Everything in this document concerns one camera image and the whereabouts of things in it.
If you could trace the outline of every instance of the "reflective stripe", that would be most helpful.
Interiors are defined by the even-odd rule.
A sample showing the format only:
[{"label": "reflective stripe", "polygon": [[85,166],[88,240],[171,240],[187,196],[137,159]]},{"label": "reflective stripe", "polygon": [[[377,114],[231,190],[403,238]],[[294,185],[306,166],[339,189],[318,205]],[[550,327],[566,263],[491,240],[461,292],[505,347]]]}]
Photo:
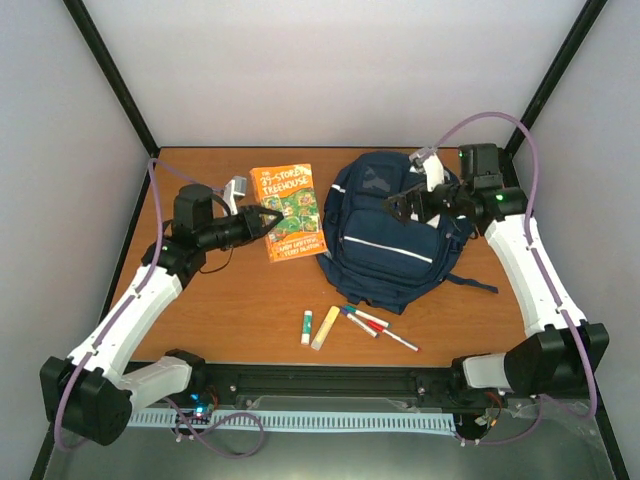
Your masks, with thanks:
[{"label": "reflective stripe", "polygon": [[407,250],[402,250],[401,248],[393,248],[393,247],[387,247],[385,245],[378,245],[377,243],[367,242],[366,240],[361,240],[361,239],[355,238],[355,237],[344,237],[344,239],[345,240],[349,240],[350,242],[361,243],[363,245],[369,245],[370,247],[381,248],[383,250],[389,250],[391,252],[396,252],[396,253],[399,253],[401,255],[407,255],[409,257],[414,257],[414,258],[417,258],[418,260],[422,260],[423,262],[427,262],[427,263],[432,263],[433,262],[433,260],[431,258],[423,257],[422,255],[418,255],[417,253],[409,252]]}]

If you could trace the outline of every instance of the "orange book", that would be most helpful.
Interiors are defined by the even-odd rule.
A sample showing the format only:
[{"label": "orange book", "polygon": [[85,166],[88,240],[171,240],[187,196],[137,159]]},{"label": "orange book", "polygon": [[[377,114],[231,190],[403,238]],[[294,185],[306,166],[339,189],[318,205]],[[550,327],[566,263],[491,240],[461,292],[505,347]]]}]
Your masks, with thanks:
[{"label": "orange book", "polygon": [[256,200],[284,220],[265,237],[271,262],[327,251],[311,165],[259,167],[250,172]]}]

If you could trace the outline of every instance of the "black metal frame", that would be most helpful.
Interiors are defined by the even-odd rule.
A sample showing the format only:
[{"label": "black metal frame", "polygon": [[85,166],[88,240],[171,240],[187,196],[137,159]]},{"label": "black metal frame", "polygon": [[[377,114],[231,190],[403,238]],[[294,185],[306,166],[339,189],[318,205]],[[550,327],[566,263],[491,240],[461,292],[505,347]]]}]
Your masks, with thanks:
[{"label": "black metal frame", "polygon": [[[83,1],[63,0],[63,2],[125,110],[140,141],[149,155],[157,158],[160,148],[153,139],[151,131],[137,108]],[[522,117],[522,123],[527,128],[533,126],[605,4],[606,0],[586,1]],[[505,147],[505,152],[507,153],[505,156],[506,161],[502,163],[501,170],[507,186],[519,185],[513,158],[523,139],[521,132],[516,129]],[[106,316],[111,307],[148,188],[149,177],[147,176],[140,189],[131,222],[129,223],[102,310],[102,318]],[[140,364],[132,364],[131,366],[132,368],[138,368]],[[440,391],[437,386],[446,382],[448,378],[448,369],[445,368],[207,365],[207,369],[212,378],[216,378],[216,381],[219,382],[216,388],[221,394],[220,400],[223,403],[235,404],[239,407],[242,406],[242,404],[238,403],[239,399],[240,401],[251,400],[256,396],[269,393],[294,396],[302,393],[306,395],[324,393],[325,396],[385,397],[402,400],[408,404],[438,407],[445,411],[457,413],[477,411],[478,408],[484,408],[485,406],[483,399],[479,399],[478,402],[470,405],[456,404],[443,391]],[[596,420],[616,478],[629,478],[601,399]],[[49,428],[34,466],[31,475],[32,479],[44,478],[52,451],[53,430]]]}]

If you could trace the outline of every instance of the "grey floor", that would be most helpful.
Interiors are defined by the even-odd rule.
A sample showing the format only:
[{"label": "grey floor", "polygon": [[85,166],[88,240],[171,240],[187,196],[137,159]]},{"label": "grey floor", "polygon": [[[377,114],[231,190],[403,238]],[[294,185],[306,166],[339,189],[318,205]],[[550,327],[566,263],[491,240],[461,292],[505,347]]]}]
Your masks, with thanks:
[{"label": "grey floor", "polygon": [[[175,442],[169,429],[130,428],[113,445],[54,452],[47,479],[610,479],[595,422],[545,419],[526,439],[501,447],[466,446],[425,434],[271,433],[255,456],[227,460],[197,442]],[[487,437],[505,438],[530,418],[503,415]],[[219,432],[210,441],[248,449],[253,432]]]}]

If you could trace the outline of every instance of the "marker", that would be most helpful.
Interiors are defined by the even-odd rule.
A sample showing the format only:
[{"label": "marker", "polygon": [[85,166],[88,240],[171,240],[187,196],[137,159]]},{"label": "marker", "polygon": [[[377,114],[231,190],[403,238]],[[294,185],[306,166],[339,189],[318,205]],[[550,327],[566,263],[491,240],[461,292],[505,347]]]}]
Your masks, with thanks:
[{"label": "marker", "polygon": [[327,316],[324,317],[324,320],[322,321],[322,325],[320,325],[320,329],[316,333],[316,337],[313,339],[313,342],[311,342],[311,348],[314,350],[320,350],[322,344],[327,339],[327,335],[329,335],[329,331],[331,330],[331,327],[333,327],[336,318],[338,318],[339,313],[340,310],[338,307],[331,307],[329,309]]},{"label": "marker", "polygon": [[311,310],[304,311],[304,318],[302,319],[302,337],[300,338],[300,343],[302,345],[309,345],[309,341],[311,340],[311,319],[313,318],[313,313]]},{"label": "marker", "polygon": [[351,320],[353,323],[358,325],[365,332],[367,332],[369,335],[371,335],[373,338],[378,338],[378,332],[376,330],[374,330],[373,328],[369,327],[366,323],[364,323],[362,320],[360,320],[354,314],[350,313],[349,310],[347,310],[346,308],[341,307],[340,308],[340,312],[345,317],[347,317],[349,320]]},{"label": "marker", "polygon": [[391,324],[389,322],[385,322],[384,320],[380,320],[379,318],[374,317],[373,315],[369,315],[361,310],[358,310],[356,307],[352,307],[351,305],[345,305],[344,308],[349,310],[351,313],[359,315],[362,318],[366,318],[367,320],[371,320],[372,322],[377,323],[378,325],[382,325],[384,328],[389,328]]},{"label": "marker", "polygon": [[401,344],[403,344],[406,347],[409,347],[411,350],[413,350],[414,352],[419,352],[420,351],[420,347],[416,347],[413,343],[409,343],[407,342],[404,338],[399,337],[398,335],[396,335],[393,332],[390,332],[389,330],[387,330],[386,328],[384,328],[381,325],[378,325],[375,322],[367,322],[369,323],[369,326],[371,328],[373,328],[374,330],[376,330],[377,332],[382,332],[382,333],[386,333],[387,335],[389,335],[391,338],[393,338],[394,340],[400,342]]}]

